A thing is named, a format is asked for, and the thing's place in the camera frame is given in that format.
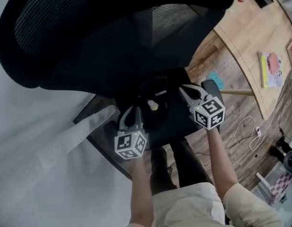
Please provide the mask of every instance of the wooden tabletop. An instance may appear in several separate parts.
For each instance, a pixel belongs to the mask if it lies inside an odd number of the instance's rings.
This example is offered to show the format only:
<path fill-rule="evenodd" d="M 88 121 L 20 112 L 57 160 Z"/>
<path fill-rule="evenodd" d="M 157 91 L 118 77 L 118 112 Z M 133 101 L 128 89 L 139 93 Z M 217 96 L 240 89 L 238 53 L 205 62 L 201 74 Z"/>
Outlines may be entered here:
<path fill-rule="evenodd" d="M 277 0 L 262 9 L 254 0 L 244 3 L 235 0 L 214 31 L 246 76 L 263 119 L 268 119 L 282 88 L 262 88 L 257 52 L 282 56 L 284 83 L 291 70 L 286 48 L 292 38 L 292 25 L 286 13 Z"/>

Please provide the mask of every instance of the forearm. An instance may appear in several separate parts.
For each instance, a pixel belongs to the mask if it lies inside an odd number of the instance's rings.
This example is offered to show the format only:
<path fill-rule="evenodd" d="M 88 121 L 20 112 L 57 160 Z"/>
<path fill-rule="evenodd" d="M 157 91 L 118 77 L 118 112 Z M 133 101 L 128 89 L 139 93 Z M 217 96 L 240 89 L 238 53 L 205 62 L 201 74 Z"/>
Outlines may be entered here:
<path fill-rule="evenodd" d="M 238 179 L 217 128 L 207 131 L 207 136 L 214 184 L 219 197 L 223 199 L 230 187 L 238 183 Z"/>
<path fill-rule="evenodd" d="M 131 220 L 145 227 L 150 227 L 153 222 L 153 201 L 150 182 L 147 176 L 143 158 L 133 160 L 132 165 L 132 195 L 131 195 Z"/>

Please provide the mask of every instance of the wooden floor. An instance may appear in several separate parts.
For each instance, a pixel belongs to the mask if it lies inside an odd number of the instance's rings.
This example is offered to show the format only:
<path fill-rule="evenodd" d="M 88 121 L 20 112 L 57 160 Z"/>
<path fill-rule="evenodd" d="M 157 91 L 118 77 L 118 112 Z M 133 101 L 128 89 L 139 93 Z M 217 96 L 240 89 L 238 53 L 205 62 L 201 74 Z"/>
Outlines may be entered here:
<path fill-rule="evenodd" d="M 223 79 L 225 88 L 249 88 L 248 82 L 242 74 L 238 64 L 234 61 L 232 55 L 214 32 L 211 32 L 203 41 L 186 71 L 191 81 L 194 83 L 200 84 L 206 79 L 206 76 L 210 72 L 216 72 L 219 74 L 219 77 Z M 290 77 L 286 80 L 285 86 L 287 85 L 286 94 L 284 94 L 279 101 L 273 120 L 271 116 L 267 121 L 262 119 L 254 97 L 222 95 L 226 106 L 226 119 L 221 125 L 221 138 L 225 146 L 230 142 L 239 122 L 247 116 L 252 116 L 254 118 L 255 126 L 259 126 L 263 134 L 265 134 L 268 129 L 262 144 L 257 150 L 251 151 L 249 149 L 249 139 L 242 140 L 236 146 L 227 150 L 240 183 L 249 190 L 253 189 L 258 183 L 256 172 L 265 176 L 277 162 L 275 157 L 269 155 L 269 148 L 271 145 L 274 145 L 281 136 L 279 133 L 278 121 L 284 97 L 286 103 L 283 109 L 281 127 L 285 134 L 292 138 L 292 79 L 290 79 Z M 246 119 L 240 125 L 236 137 L 228 147 L 234 145 L 241 138 L 250 136 L 252 133 L 252 126 L 253 121 L 250 118 Z M 205 130 L 202 129 L 189 135 L 187 140 L 209 176 L 212 177 L 208 140 Z M 164 146 L 164 148 L 167 151 L 168 165 L 170 166 L 174 163 L 173 153 L 169 145 Z M 150 175 L 150 152 L 146 153 L 145 160 L 147 171 Z M 173 164 L 172 168 L 171 178 L 173 183 L 178 186 L 176 164 Z"/>

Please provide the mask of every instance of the black mesh chair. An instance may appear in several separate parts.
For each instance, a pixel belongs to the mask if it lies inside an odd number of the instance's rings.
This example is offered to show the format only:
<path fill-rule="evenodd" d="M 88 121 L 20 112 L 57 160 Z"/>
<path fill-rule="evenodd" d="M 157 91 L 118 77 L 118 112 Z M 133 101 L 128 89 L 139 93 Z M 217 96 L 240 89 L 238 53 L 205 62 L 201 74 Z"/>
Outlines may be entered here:
<path fill-rule="evenodd" d="M 0 62 L 24 87 L 115 97 L 123 112 L 152 77 L 190 82 L 184 67 L 232 2 L 9 0 L 0 18 Z M 155 146 L 197 130 L 176 93 L 172 98 L 178 106 L 170 115 L 184 110 L 184 117 L 150 132 Z"/>

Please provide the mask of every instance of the white shirt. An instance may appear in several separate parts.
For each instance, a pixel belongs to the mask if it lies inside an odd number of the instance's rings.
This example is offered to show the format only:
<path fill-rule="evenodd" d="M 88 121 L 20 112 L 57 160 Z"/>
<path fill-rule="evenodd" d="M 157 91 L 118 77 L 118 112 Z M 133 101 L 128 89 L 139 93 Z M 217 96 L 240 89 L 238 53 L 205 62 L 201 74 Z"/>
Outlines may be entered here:
<path fill-rule="evenodd" d="M 239 183 L 223 199 L 227 216 L 236 227 L 280 227 L 280 215 Z M 225 211 L 210 183 L 161 192 L 153 196 L 153 227 L 220 227 Z M 129 224 L 128 227 L 142 227 Z"/>

